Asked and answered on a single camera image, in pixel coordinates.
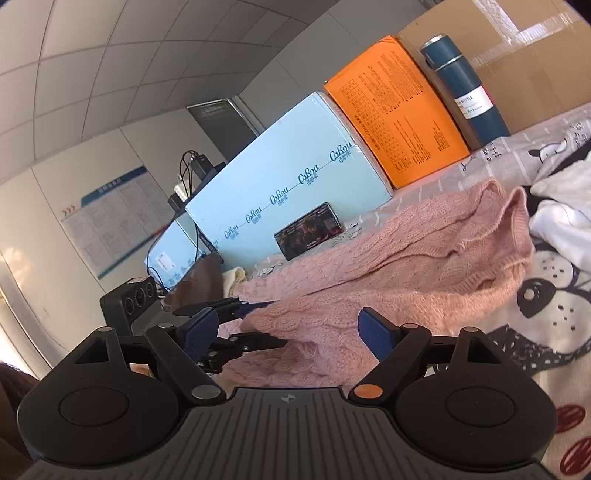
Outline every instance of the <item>smartphone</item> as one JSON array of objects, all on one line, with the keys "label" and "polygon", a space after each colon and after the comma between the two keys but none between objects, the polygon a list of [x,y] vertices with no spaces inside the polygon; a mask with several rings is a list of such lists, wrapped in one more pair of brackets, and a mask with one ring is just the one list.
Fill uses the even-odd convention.
[{"label": "smartphone", "polygon": [[328,203],[322,203],[275,234],[275,240],[287,260],[343,233],[339,219]]}]

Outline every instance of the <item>silver screw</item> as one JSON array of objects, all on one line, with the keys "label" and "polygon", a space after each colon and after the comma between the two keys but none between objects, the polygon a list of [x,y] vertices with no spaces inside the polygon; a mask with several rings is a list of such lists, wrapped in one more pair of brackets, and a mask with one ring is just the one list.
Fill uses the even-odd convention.
[{"label": "silver screw", "polygon": [[191,395],[199,400],[217,398],[222,391],[215,385],[199,385],[191,390]]}]

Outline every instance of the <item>red circle print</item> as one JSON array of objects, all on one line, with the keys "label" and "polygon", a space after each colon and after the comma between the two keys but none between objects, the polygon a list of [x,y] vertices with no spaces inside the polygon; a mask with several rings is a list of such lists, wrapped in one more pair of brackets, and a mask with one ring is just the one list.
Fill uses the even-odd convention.
[{"label": "red circle print", "polygon": [[556,433],[567,432],[581,423],[586,415],[585,409],[581,405],[569,404],[556,409]]},{"label": "red circle print", "polygon": [[576,475],[591,463],[591,437],[580,439],[562,457],[560,471],[565,475]]}]

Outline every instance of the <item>bottle label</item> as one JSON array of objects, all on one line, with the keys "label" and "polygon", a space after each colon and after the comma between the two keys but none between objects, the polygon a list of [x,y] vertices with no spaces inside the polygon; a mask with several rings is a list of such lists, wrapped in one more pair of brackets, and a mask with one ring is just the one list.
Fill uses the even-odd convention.
[{"label": "bottle label", "polygon": [[454,100],[466,118],[482,115],[494,106],[482,85]]}]

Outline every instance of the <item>orange box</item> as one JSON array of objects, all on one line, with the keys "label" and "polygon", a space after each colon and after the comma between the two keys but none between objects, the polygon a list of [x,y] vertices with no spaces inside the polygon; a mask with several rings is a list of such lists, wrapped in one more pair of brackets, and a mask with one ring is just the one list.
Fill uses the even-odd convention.
[{"label": "orange box", "polygon": [[367,49],[324,88],[396,188],[470,154],[421,70],[392,37]]}]

